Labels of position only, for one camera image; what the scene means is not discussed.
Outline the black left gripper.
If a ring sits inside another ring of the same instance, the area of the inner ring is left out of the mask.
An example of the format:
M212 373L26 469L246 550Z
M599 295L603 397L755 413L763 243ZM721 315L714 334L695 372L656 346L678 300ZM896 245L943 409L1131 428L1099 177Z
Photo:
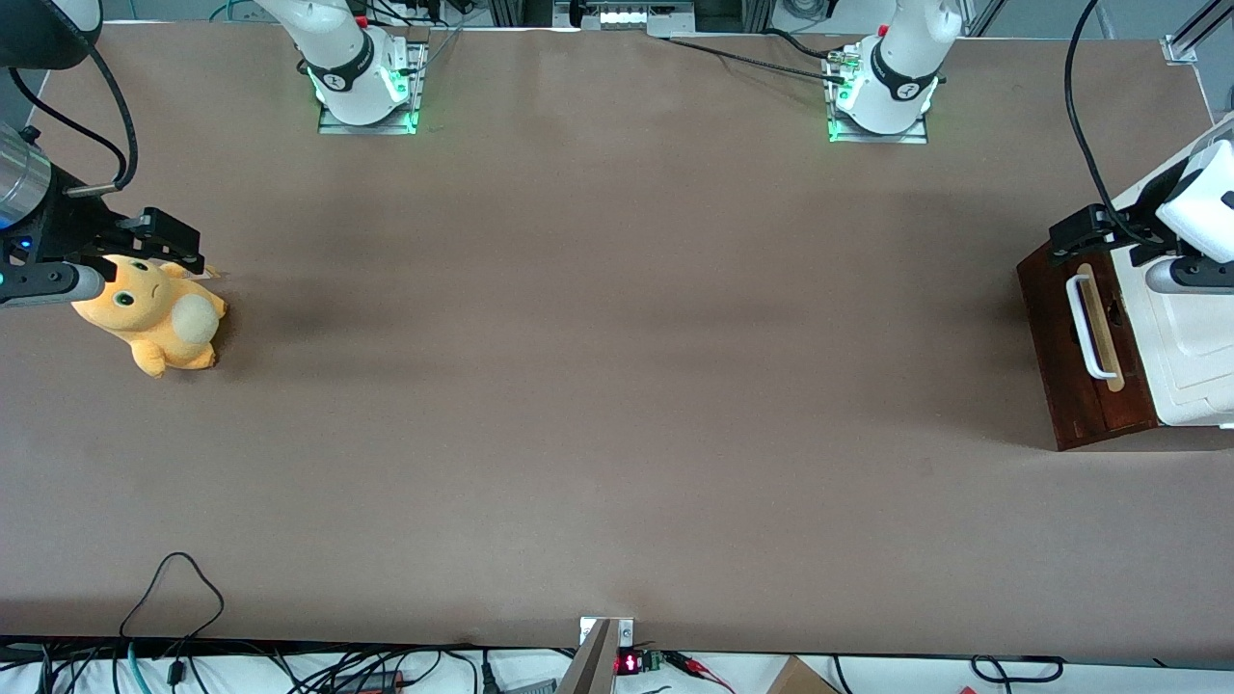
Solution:
M1113 241L1107 242L1111 233ZM1141 267L1172 256L1172 231L1159 219L1157 207L1111 212L1106 205L1088 205L1053 224L1049 265L1060 267L1085 254L1128 254L1133 267Z

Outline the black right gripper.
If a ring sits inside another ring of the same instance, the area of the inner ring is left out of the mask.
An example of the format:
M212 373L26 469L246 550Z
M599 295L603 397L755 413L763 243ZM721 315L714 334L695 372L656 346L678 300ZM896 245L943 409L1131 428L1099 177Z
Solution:
M67 198L67 184L79 179L51 168L47 191L35 210L2 224L2 264L79 262L102 256L116 267L158 269L167 277L206 277L200 267L146 256L201 256L201 233L162 209L142 209L133 217L114 212L101 198Z

